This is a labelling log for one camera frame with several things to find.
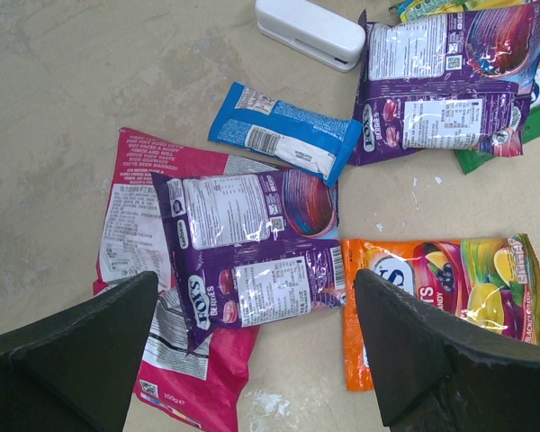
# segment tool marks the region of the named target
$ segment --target orange candy packet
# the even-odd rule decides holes
[[[356,314],[356,272],[369,268],[423,302],[484,329],[540,345],[540,265],[527,235],[448,241],[342,241],[346,387],[374,388]]]

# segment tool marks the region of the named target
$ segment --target qr code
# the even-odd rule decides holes
[[[462,69],[462,56],[450,56],[446,57],[446,70],[460,70]]]
[[[284,231],[284,218],[278,216],[277,218],[270,218],[272,224],[272,231]]]
[[[158,386],[153,384],[152,382],[140,380],[140,385],[142,386],[142,391],[151,394],[155,398],[158,397]]]

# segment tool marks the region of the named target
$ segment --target white speck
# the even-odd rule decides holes
[[[414,203],[416,204],[416,210],[420,210],[418,207],[418,197],[416,196],[416,193],[412,191],[412,196],[414,197]]]
[[[250,432],[274,430],[274,426],[271,427],[271,424],[274,424],[273,420],[290,416],[289,407],[290,401],[285,400],[281,394],[257,390],[254,393],[252,410],[248,413]]]

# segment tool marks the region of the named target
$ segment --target nutrition label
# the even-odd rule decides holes
[[[406,102],[403,147],[469,149],[481,127],[482,99]]]
[[[193,353],[186,353],[188,338],[184,314],[176,289],[168,290],[158,298],[142,359],[160,369],[205,381],[211,340],[212,336]]]
[[[103,280],[111,284],[150,270],[163,291],[170,286],[167,251],[154,187],[115,184],[100,245]]]
[[[243,327],[310,313],[303,256],[237,266],[236,281]]]
[[[370,31],[370,80],[440,77],[444,74],[447,15],[397,27],[374,24]]]
[[[194,248],[217,248],[270,237],[270,221],[257,175],[184,180],[184,190]]]

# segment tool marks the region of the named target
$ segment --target floor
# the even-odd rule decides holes
[[[252,0],[0,0],[0,334],[92,295],[118,130],[188,146],[232,81],[339,118],[343,74],[263,36]],[[389,0],[320,0],[394,23]],[[456,239],[526,232],[540,258],[540,139],[464,176],[451,152],[349,167],[344,238]],[[265,325],[241,430],[383,430],[373,392],[346,392],[341,310]],[[132,400],[126,431],[189,431]]]

